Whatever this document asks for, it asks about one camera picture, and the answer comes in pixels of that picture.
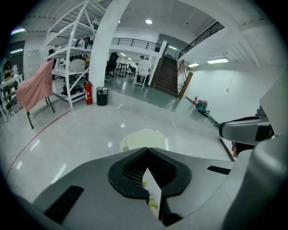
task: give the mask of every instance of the trash can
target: trash can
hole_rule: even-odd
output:
[[[105,106],[108,103],[108,88],[97,87],[97,105]]]

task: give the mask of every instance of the ceiling light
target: ceiling light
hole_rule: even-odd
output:
[[[12,32],[10,33],[10,35],[12,35],[12,34],[17,34],[17,33],[24,32],[24,31],[25,31],[24,28],[16,29],[16,30],[12,31]]]
[[[214,64],[214,63],[222,63],[222,62],[229,62],[227,58],[220,58],[220,59],[215,59],[215,60],[210,60],[207,61],[209,64]]]
[[[199,66],[198,63],[194,63],[194,64],[191,64],[191,65],[188,65],[188,67],[195,67],[195,66]]]
[[[149,25],[151,25],[153,23],[150,19],[147,19],[145,22]]]
[[[17,50],[11,51],[10,53],[17,53],[17,52],[20,52],[20,51],[23,51],[23,49],[17,49]]]
[[[171,48],[171,49],[174,49],[174,50],[177,50],[175,47],[173,47],[173,46],[168,46],[169,48]]]

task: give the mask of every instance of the pink cloth draped over chair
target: pink cloth draped over chair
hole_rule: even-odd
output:
[[[45,62],[31,79],[22,83],[16,90],[18,103],[25,108],[26,112],[29,112],[43,98],[53,95],[53,63],[54,60]]]

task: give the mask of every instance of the floor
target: floor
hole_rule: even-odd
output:
[[[126,78],[116,76],[110,81],[105,82],[105,86],[117,93],[137,98],[160,108],[190,117],[208,127],[215,128],[214,123],[196,111],[195,106],[186,97],[179,100],[174,96],[157,89],[149,88],[148,86],[142,88],[140,85],[133,85],[133,79],[129,75]]]
[[[230,160],[217,129],[209,127],[206,118],[197,119],[188,100],[166,100],[162,92],[148,88],[131,90],[124,81],[125,94],[142,91],[143,100],[139,100],[117,93],[120,87],[120,83],[109,86],[107,106],[87,106],[81,101],[70,110],[66,101],[55,100],[55,114],[47,106],[32,114],[33,130],[24,110],[8,123],[0,120],[1,171],[11,190],[33,202],[51,183],[82,163],[120,153],[123,138],[144,128],[159,130],[170,151]],[[156,96],[159,101],[152,101]]]

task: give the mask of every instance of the black railing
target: black railing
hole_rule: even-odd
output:
[[[113,38],[111,45],[126,45],[159,52],[161,44],[132,38]]]
[[[183,54],[187,53],[190,49],[195,47],[197,44],[205,40],[206,38],[210,37],[211,35],[217,33],[219,30],[222,30],[224,26],[222,26],[219,22],[216,22],[211,27],[209,27],[207,30],[205,30],[202,34],[200,34],[193,42],[191,42],[185,49],[183,49],[179,57],[180,58]]]

